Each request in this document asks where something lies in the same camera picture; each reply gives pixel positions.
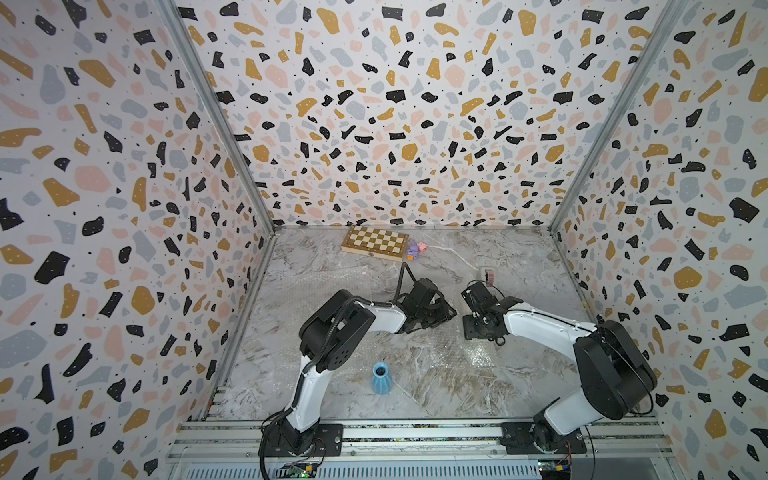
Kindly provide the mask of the clear bubble wrap sheet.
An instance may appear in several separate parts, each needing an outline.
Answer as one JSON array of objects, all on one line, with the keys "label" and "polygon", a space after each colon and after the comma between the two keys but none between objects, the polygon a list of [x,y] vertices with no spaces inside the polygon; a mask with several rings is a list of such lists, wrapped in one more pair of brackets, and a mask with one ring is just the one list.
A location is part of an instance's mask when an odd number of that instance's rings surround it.
[{"label": "clear bubble wrap sheet", "polygon": [[[408,264],[402,264],[394,297],[387,301],[395,299],[399,293],[410,291],[418,279],[422,278],[415,277]],[[373,367],[378,362],[386,363],[390,374],[391,367],[399,365],[401,367],[397,371],[399,375],[411,368],[414,368],[417,373],[425,373],[433,369],[456,369],[463,365],[461,353],[458,351],[458,344],[462,340],[451,335],[447,336],[442,328],[444,324],[410,334],[369,333],[348,361],[357,365],[360,365],[363,359],[373,361],[371,380]]]}]

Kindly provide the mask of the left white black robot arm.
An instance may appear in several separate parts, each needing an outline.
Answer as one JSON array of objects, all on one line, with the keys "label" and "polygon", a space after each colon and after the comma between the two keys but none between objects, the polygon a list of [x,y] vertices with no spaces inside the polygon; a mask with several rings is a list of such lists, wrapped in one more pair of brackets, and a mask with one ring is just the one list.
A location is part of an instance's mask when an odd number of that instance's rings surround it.
[{"label": "left white black robot arm", "polygon": [[338,456],[335,439],[343,426],[323,426],[320,421],[322,402],[335,371],[369,333],[410,334],[440,326],[456,315],[427,278],[416,280],[410,291],[387,302],[368,300],[345,289],[337,291],[299,331],[301,362],[294,392],[283,410],[263,422],[259,456]]}]

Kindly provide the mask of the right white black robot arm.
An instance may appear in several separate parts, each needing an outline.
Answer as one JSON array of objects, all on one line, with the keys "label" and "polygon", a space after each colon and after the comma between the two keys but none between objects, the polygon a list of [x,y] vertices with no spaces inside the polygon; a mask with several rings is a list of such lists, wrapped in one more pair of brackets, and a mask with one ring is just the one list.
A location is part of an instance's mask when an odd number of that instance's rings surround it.
[{"label": "right white black robot arm", "polygon": [[470,313],[463,317],[465,338],[503,344],[513,335],[535,341],[571,360],[580,386],[534,415],[526,433],[511,443],[555,453],[567,437],[603,418],[621,420],[652,396],[658,380],[626,329],[615,321],[579,323],[542,311],[523,300],[497,298],[472,281],[462,291]]}]

